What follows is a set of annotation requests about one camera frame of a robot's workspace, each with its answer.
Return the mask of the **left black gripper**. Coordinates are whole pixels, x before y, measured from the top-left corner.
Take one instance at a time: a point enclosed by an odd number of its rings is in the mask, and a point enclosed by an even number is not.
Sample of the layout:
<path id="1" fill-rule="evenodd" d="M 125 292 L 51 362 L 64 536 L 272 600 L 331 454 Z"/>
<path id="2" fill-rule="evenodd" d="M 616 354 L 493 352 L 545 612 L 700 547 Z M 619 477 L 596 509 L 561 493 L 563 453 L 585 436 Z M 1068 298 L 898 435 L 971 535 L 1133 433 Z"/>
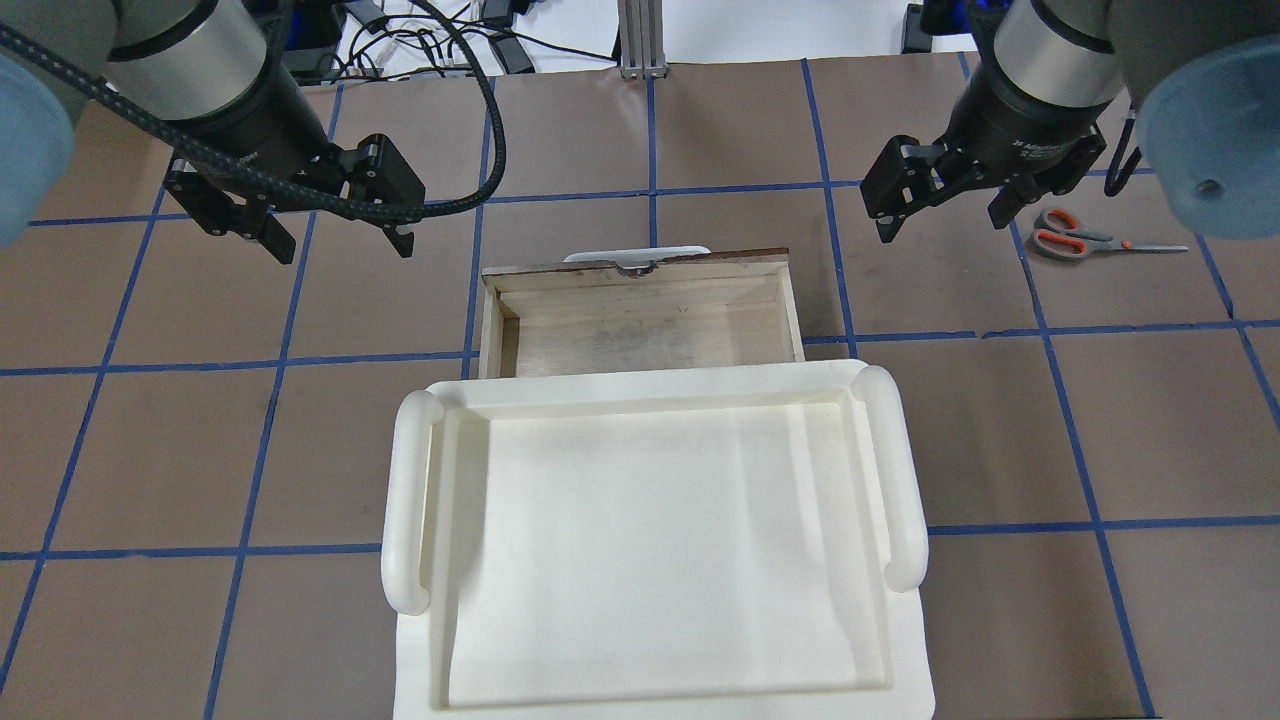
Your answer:
<path id="1" fill-rule="evenodd" d="M 371 204 L 420 206 L 425 200 L 424 182 L 388 136 L 367 135 L 342 149 L 329 141 L 302 95 L 266 95 L 174 126 L 266 176 L 317 192 L 346 191 L 348 200 Z M 259 192 L 180 155 L 172 158 L 163 187 L 207 234 L 238 236 L 282 265 L 294 261 L 296 240 L 271 209 L 300 210 L 302 204 Z M 234 195 L 247 200 L 237 202 Z"/>

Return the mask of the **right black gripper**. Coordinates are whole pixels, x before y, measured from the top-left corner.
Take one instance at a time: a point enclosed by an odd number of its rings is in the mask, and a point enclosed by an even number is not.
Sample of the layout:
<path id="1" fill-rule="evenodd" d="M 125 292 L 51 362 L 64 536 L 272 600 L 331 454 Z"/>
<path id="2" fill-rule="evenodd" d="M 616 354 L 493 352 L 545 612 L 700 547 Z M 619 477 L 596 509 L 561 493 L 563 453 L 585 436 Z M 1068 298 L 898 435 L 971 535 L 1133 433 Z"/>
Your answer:
<path id="1" fill-rule="evenodd" d="M 938 143 L 892 137 L 860 183 L 882 243 L 906 219 L 957 193 L 998 188 L 988 205 L 997 231 L 1046 195 L 1064 196 L 1106 149 L 1097 120 L 1107 101 L 1061 108 L 1002 85 L 969 85 Z"/>

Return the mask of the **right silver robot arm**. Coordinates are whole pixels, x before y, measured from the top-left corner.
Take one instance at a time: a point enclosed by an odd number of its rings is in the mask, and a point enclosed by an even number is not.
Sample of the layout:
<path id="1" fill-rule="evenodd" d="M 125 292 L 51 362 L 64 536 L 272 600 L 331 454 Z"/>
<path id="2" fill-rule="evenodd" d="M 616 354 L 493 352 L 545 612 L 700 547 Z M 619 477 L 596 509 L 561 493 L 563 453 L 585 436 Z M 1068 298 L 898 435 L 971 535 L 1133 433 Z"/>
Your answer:
<path id="1" fill-rule="evenodd" d="M 1204 237 L 1279 228 L 1275 1 L 925 1 L 909 29 L 968 33 L 979 61 L 945 132 L 890 138 L 861 181 L 879 240 L 955 196 L 993 190 L 992 225 L 1074 191 L 1106 149 L 1102 114 L 1130 111 L 1108 165 L 1139 165 L 1179 222 Z"/>

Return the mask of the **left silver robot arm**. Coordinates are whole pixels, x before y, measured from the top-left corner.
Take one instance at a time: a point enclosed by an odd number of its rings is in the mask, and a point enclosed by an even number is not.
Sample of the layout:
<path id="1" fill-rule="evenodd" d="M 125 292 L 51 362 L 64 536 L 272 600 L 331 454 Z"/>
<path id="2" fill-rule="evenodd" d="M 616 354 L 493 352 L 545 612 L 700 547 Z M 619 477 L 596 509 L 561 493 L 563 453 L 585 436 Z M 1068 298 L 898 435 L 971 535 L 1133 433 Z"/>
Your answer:
<path id="1" fill-rule="evenodd" d="M 3 23 L 191 138 L 268 176 L 360 202 L 420 204 L 425 187 L 384 135 L 332 143 L 241 1 L 5 1 Z M 3 54 L 3 243 L 67 172 L 86 99 Z"/>

